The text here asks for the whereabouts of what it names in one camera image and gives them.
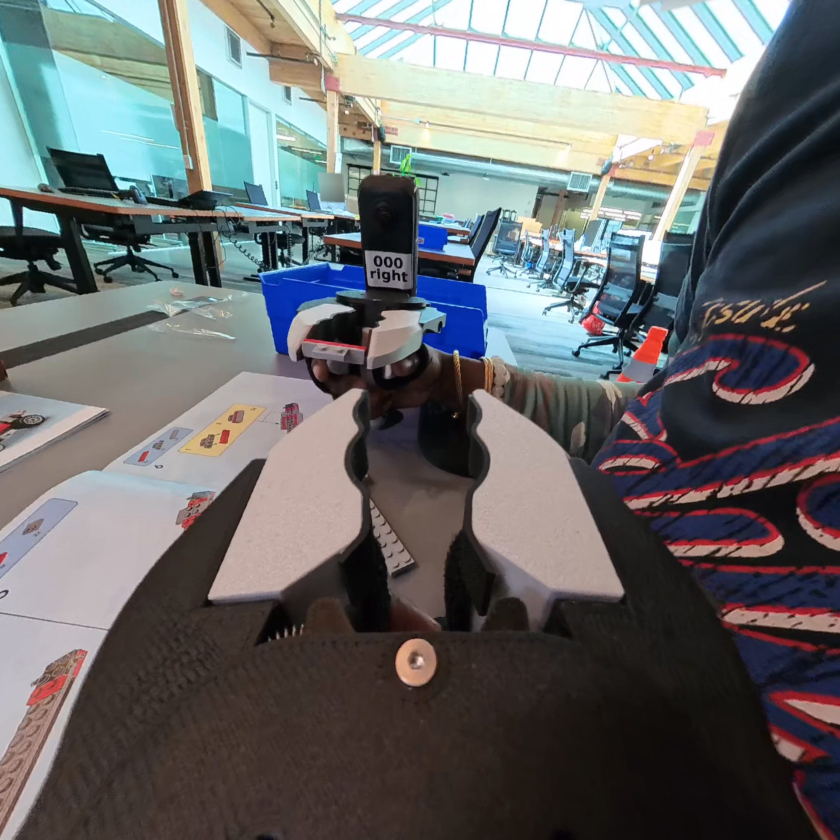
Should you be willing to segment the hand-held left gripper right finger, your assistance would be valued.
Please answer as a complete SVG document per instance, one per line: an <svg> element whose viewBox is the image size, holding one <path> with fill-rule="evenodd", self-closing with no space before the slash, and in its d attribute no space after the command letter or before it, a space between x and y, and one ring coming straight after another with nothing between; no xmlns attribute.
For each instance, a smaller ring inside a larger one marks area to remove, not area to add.
<svg viewBox="0 0 840 840"><path fill-rule="evenodd" d="M505 614L559 632L564 603L619 604L624 587L569 456L487 392L469 398L463 526L445 564L445 624L489 628Z"/></svg>

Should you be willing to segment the black office chair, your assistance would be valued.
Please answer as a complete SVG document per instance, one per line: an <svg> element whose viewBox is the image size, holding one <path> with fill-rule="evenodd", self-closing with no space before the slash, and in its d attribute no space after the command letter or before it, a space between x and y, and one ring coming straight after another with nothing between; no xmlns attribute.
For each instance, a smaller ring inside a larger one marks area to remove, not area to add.
<svg viewBox="0 0 840 840"><path fill-rule="evenodd" d="M151 243L149 234L137 234L132 228L125 226L109 227L93 224L83 224L81 233L91 242L118 246L124 250L120 256L92 264L94 273L104 283L112 283L112 274L125 267L130 268L134 274L148 275L155 281L161 280L159 271L168 272L172 279L179 279L178 273L173 268L142 256L142 247Z"/></svg>
<svg viewBox="0 0 840 840"><path fill-rule="evenodd" d="M46 293L47 287L79 293L74 283L57 274L61 264L56 256L62 248L58 234L35 227L17 231L14 226L1 226L1 257L26 264L26 270L1 278L2 287L17 285L10 306L17 306L28 293Z"/></svg>
<svg viewBox="0 0 840 840"><path fill-rule="evenodd" d="M496 230L501 213L501 207L487 211L481 217L475 233L471 235L469 247L474 258L474 267L478 266L481 257L484 255L490 238Z"/></svg>

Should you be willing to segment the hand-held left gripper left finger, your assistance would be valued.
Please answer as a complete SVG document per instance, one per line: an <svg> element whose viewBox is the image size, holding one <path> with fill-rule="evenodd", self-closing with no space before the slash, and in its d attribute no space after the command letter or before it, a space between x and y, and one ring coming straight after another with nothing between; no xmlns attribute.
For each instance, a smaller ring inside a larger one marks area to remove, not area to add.
<svg viewBox="0 0 840 840"><path fill-rule="evenodd" d="M364 483L370 423L370 394L353 388L270 450L210 603L271 601L284 627L304 627L309 607L332 598L356 629L388 630L388 573Z"/></svg>

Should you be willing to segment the person's right forearm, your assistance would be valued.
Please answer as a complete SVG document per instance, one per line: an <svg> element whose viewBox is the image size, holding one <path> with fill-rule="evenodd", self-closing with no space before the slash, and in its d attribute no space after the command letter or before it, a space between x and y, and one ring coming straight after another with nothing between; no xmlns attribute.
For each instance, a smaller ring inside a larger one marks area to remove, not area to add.
<svg viewBox="0 0 840 840"><path fill-rule="evenodd" d="M642 386L528 371L506 364L502 401L573 458L590 464Z"/></svg>

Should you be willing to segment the long grey lego plate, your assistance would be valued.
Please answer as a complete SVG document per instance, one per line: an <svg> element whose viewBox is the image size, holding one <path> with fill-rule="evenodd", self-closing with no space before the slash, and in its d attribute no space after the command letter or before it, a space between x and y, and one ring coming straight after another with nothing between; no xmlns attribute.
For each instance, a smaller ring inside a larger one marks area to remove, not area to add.
<svg viewBox="0 0 840 840"><path fill-rule="evenodd" d="M414 557L373 500L370 500L369 504L371 511L371 530L382 552L389 576L396 578L414 570L416 568Z"/></svg>

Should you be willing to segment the closed lego instruction booklet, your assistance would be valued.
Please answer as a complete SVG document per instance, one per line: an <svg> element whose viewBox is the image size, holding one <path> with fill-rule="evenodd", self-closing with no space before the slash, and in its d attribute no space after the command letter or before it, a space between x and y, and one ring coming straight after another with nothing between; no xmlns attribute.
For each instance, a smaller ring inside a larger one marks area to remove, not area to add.
<svg viewBox="0 0 840 840"><path fill-rule="evenodd" d="M108 408L1 393L1 471L109 414Z"/></svg>

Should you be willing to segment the wooden office desk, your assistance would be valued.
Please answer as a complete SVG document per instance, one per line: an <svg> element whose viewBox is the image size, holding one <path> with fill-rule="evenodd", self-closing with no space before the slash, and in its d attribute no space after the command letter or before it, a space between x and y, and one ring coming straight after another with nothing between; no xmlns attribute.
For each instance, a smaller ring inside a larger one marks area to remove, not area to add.
<svg viewBox="0 0 840 840"><path fill-rule="evenodd" d="M195 283L221 287L219 252L215 245L217 221L224 219L219 210L195 209L178 205L137 203L116 196L74 195L62 191L43 192L35 187L2 186L1 196L12 211L15 234L24 232L25 209L56 217L59 241L65 251L72 275L62 289L77 295L98 291L95 273L82 244L83 225L111 226L123 223L137 235L157 235L171 230L185 233L190 242Z"/></svg>
<svg viewBox="0 0 840 840"><path fill-rule="evenodd" d="M362 243L360 233L325 234L322 238L325 246L335 249L337 254L344 250L361 255ZM479 259L474 257L471 247L462 244L447 243L442 250L435 250L418 246L420 260L427 263L438 263L455 268L460 277L473 277Z"/></svg>
<svg viewBox="0 0 840 840"><path fill-rule="evenodd" d="M329 213L294 208L273 208L235 202L217 206L234 231L251 236L261 247L260 264L268 270L301 266L323 252L335 257L336 247L326 244L327 235L356 233L359 218L350 213Z"/></svg>

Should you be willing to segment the red and grey lego assembly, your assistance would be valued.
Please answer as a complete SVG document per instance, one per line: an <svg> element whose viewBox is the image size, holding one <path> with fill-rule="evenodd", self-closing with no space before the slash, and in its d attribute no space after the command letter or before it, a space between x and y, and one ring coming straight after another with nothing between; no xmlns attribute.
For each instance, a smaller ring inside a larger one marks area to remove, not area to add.
<svg viewBox="0 0 840 840"><path fill-rule="evenodd" d="M362 367L366 365L366 348L361 345L305 339L301 343L301 352L307 359Z"/></svg>

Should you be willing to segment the person in graphic shirt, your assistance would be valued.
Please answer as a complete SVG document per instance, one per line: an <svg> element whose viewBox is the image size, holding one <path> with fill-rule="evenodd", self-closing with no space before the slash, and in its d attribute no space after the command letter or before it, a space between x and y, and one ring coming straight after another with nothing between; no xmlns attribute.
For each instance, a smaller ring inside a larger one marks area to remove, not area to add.
<svg viewBox="0 0 840 840"><path fill-rule="evenodd" d="M696 232L679 351L594 467L716 603L838 838L839 7L791 2Z"/></svg>

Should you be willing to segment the orange traffic cone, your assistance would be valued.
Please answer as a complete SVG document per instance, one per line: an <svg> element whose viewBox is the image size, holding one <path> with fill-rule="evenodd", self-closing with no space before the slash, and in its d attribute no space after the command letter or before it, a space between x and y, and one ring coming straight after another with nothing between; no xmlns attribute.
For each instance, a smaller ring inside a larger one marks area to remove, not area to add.
<svg viewBox="0 0 840 840"><path fill-rule="evenodd" d="M644 384L649 382L657 370L659 357L664 345L667 344L668 336L667 329L650 327L641 346L633 352L630 360L623 366L616 378L616 383Z"/></svg>

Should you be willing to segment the person's right hand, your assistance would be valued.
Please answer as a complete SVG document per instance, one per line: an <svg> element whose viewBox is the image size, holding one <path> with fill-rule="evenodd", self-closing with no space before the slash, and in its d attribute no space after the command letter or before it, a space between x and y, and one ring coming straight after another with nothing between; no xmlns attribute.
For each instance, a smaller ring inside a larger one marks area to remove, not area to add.
<svg viewBox="0 0 840 840"><path fill-rule="evenodd" d="M459 402L451 355L436 350L428 353L429 362L425 371L412 382L394 390L383 389L359 375L332 373L325 360L312 360L311 373L333 399L353 389L366 390L372 420L378 420L391 411L419 408L430 401L457 408Z"/></svg>

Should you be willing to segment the open lego instruction booklet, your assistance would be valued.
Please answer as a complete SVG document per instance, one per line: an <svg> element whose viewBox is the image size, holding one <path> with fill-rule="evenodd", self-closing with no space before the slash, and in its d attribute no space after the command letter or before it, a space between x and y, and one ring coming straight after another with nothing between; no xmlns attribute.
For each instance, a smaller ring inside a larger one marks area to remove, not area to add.
<svg viewBox="0 0 840 840"><path fill-rule="evenodd" d="M328 401L302 380L238 374L2 530L2 838L23 824L81 682L154 562L244 467Z"/></svg>

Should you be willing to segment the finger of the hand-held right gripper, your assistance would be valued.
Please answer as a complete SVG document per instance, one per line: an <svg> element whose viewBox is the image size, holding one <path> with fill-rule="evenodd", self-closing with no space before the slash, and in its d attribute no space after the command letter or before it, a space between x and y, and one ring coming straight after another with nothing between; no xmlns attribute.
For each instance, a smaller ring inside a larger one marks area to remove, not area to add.
<svg viewBox="0 0 840 840"><path fill-rule="evenodd" d="M301 352L301 343L306 339L363 346L361 330L360 314L352 307L322 302L317 306L301 309L289 327L288 355L294 361L307 359Z"/></svg>
<svg viewBox="0 0 840 840"><path fill-rule="evenodd" d="M420 320L420 310L383 310L379 321L371 329L365 369L380 369L417 352L424 336Z"/></svg>

